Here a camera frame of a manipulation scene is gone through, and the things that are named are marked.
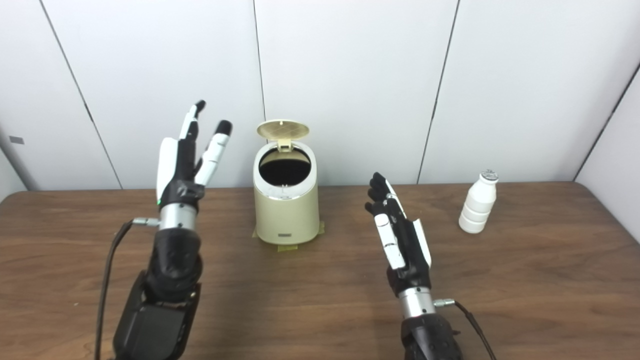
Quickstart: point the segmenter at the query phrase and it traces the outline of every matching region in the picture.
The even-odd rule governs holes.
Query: open lid
[[[276,119],[261,123],[258,126],[258,135],[267,140],[278,142],[278,151],[291,152],[291,140],[305,137],[309,134],[309,128],[297,121]]]

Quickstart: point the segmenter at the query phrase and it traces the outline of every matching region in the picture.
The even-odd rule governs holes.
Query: trash can lid
[[[269,120],[258,126],[258,135],[267,140],[295,140],[307,134],[309,134],[309,128],[293,120]]]

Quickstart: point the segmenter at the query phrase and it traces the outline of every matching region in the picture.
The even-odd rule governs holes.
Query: robotic hand
[[[186,347],[202,274],[200,238],[195,231],[198,201],[232,129],[230,122],[222,120],[196,164],[198,114],[204,106],[200,101],[191,107],[178,140],[165,138],[162,142],[156,188],[160,219],[137,218],[129,223],[129,227],[158,225],[159,229],[148,268],[133,284],[113,338],[116,360],[173,360]]]
[[[394,189],[379,173],[369,183],[365,209],[370,212],[389,262],[387,279],[402,305],[401,339],[404,360],[462,360],[449,322],[436,313],[436,305],[453,305],[452,299],[431,299],[431,254],[420,220],[406,218]]]

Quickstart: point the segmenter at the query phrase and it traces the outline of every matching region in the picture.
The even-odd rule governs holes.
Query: trash can
[[[255,230],[265,242],[295,245],[319,231],[317,165],[310,147],[293,140],[309,128],[292,120],[270,120],[258,127],[269,140],[253,162]]]

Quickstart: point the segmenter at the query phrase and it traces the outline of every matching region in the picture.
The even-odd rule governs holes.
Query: black cable
[[[98,304],[98,320],[95,327],[95,352],[93,354],[93,358],[95,360],[100,360],[100,346],[102,345],[102,323],[104,321],[104,303],[107,300],[107,288],[109,287],[109,276],[111,275],[111,264],[113,262],[113,255],[116,252],[116,248],[122,238],[127,234],[127,231],[133,225],[133,220],[122,224],[122,227],[113,238],[113,242],[111,243],[111,249],[109,250],[109,255],[107,255],[107,263],[104,266],[104,277],[102,278],[102,289],[100,291],[100,302]]]
[[[476,321],[476,318],[474,318],[474,315],[471,312],[469,312],[469,310],[467,310],[464,306],[462,306],[462,304],[460,304],[459,302],[456,301],[455,304],[458,307],[458,309],[462,310],[462,312],[467,317],[467,320],[469,320],[469,322],[471,323],[471,326],[473,326],[474,330],[478,333],[478,336],[480,336],[480,339],[482,340],[482,343],[484,344],[486,351],[489,353],[489,357],[491,358],[491,360],[496,360],[495,355],[493,354],[493,350],[491,350],[491,345],[489,345],[489,341],[486,340],[484,333],[482,332],[482,329],[480,329],[480,325]]]

